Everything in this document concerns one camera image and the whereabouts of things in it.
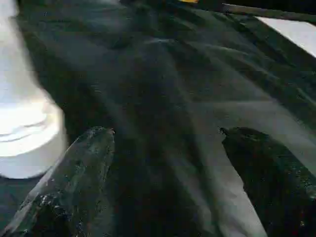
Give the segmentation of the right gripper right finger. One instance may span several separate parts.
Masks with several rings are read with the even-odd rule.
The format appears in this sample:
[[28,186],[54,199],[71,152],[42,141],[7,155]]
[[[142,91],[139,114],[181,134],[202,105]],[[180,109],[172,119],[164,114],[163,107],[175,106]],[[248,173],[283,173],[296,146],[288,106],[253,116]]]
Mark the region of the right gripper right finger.
[[270,237],[316,235],[316,177],[281,142],[248,127],[220,128],[225,152]]

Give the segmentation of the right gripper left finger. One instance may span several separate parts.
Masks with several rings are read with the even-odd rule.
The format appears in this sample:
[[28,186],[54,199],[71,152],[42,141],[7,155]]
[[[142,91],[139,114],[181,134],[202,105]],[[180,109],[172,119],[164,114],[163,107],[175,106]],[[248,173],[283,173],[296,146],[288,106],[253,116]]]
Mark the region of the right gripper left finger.
[[86,237],[103,208],[115,151],[114,132],[94,127],[66,150],[28,193],[6,237]]

